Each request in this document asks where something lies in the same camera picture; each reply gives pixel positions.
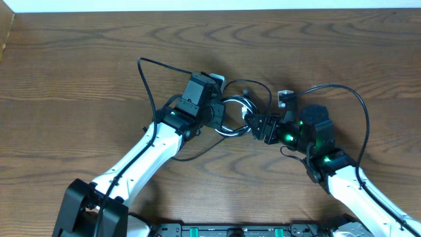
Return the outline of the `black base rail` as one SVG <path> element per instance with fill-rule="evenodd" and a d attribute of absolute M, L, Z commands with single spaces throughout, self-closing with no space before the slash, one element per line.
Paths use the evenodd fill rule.
<path fill-rule="evenodd" d="M 369 237 L 372 233 L 349 215 L 326 223 L 295 221 L 284 224 L 153 224 L 131 214 L 128 236 L 135 237 Z"/>

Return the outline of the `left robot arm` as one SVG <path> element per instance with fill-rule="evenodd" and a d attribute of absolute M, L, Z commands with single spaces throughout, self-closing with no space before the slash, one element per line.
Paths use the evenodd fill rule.
<path fill-rule="evenodd" d="M 148 236 L 151 227 L 129 215 L 141 189 L 182 146 L 206 126 L 219 129 L 225 79 L 192 73 L 184 93 L 156 110 L 138 143 L 90 183 L 73 181 L 64 193 L 54 236 Z"/>

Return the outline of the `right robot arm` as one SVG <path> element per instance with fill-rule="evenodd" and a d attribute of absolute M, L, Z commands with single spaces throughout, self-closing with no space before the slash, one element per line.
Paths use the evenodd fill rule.
<path fill-rule="evenodd" d="M 321 105 L 305 107 L 294 123 L 289 114 L 244 116 L 253 136 L 266 144 L 284 144 L 305 155 L 309 178 L 346 205 L 357 220 L 330 229 L 332 236 L 419 236 L 420 222 L 388 199 L 335 145 L 334 126 Z"/>

